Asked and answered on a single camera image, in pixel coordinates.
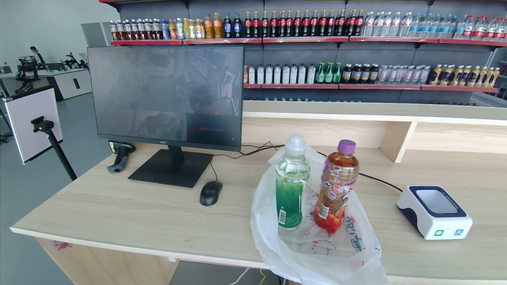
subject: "white wall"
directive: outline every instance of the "white wall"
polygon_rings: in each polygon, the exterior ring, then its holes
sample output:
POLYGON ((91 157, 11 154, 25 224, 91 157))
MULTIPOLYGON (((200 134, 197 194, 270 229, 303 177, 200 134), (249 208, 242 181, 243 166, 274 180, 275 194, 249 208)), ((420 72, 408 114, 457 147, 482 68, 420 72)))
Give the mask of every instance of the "white wall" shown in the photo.
POLYGON ((30 46, 45 62, 59 62, 69 52, 80 60, 78 53, 87 47, 81 24, 119 18, 116 9, 98 0, 0 0, 0 62, 4 52, 10 60, 30 55, 30 46))

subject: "monitor screen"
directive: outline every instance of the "monitor screen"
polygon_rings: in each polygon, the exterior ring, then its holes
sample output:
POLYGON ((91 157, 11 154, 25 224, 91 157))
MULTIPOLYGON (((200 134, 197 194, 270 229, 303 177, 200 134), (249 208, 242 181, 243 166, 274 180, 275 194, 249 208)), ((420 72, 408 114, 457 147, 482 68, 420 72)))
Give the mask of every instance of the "monitor screen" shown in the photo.
POLYGON ((89 48, 101 138, 239 151, 243 47, 89 48))

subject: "handheld barcode scanner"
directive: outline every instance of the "handheld barcode scanner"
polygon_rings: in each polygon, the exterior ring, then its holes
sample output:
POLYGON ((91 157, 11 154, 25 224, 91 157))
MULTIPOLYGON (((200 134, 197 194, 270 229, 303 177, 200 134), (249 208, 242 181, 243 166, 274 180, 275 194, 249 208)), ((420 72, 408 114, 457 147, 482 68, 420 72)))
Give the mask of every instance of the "handheld barcode scanner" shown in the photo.
POLYGON ((128 155, 135 151, 135 145, 128 141, 110 140, 111 151, 116 154, 115 163, 107 167, 111 173, 122 172, 128 161, 128 155))

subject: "plastic bag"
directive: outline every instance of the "plastic bag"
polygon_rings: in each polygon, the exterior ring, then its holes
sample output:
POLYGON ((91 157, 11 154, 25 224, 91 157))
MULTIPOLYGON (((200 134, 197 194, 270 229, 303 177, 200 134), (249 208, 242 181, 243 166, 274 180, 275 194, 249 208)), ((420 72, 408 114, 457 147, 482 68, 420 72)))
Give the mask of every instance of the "plastic bag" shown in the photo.
POLYGON ((311 212, 320 190, 325 157, 308 147, 310 179, 302 195, 303 221, 295 230, 278 229, 275 165, 279 150, 268 161, 253 195, 250 226, 264 263, 275 274, 302 285, 390 284, 380 262, 380 243, 354 192, 350 193, 343 225, 329 236, 313 221, 311 212))

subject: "purple bottle cap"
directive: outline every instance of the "purple bottle cap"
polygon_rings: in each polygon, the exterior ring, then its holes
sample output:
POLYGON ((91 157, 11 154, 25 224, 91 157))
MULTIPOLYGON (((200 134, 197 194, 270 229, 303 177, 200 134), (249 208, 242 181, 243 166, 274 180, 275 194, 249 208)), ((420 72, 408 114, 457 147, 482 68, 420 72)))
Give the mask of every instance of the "purple bottle cap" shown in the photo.
POLYGON ((355 142, 349 139, 342 139, 338 143, 338 152, 344 154, 353 154, 355 152, 355 142))

